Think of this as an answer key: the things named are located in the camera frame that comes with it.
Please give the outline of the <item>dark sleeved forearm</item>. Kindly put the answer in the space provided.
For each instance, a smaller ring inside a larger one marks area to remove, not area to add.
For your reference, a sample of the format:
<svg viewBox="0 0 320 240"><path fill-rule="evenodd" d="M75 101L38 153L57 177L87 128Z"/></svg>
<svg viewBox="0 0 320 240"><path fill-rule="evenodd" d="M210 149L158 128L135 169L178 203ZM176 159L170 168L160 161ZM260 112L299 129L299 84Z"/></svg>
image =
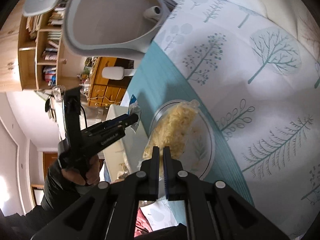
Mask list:
<svg viewBox="0 0 320 240"><path fill-rule="evenodd" d="M41 204L26 215L1 213L1 239L31 239L61 212L80 198L77 186L85 180L78 172L63 170L57 161L48 168Z"/></svg>

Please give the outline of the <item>operator left hand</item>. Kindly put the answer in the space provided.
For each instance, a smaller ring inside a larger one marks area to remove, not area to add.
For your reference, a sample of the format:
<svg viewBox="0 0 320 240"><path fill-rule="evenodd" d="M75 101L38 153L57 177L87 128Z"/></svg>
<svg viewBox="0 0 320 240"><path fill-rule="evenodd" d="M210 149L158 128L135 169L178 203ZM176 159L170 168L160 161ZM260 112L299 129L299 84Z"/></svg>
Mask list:
<svg viewBox="0 0 320 240"><path fill-rule="evenodd" d="M62 175L67 180L76 183L80 186L88 185L97 185L100 181L99 172L100 172L100 161L98 155L94 155L88 165L88 170L85 174L85 178L75 169L62 169Z"/></svg>

